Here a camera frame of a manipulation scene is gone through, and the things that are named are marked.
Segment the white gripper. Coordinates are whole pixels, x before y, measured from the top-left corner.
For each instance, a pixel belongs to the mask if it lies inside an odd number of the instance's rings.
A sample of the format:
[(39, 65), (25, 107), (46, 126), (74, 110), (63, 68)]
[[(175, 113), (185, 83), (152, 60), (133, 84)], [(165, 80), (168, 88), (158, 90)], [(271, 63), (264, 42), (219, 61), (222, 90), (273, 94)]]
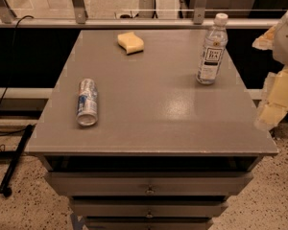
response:
[(288, 11), (277, 25), (258, 37), (252, 46), (263, 51), (273, 49), (273, 58), (285, 65), (277, 74), (268, 74), (257, 108), (254, 125), (260, 130), (269, 131), (288, 113)]

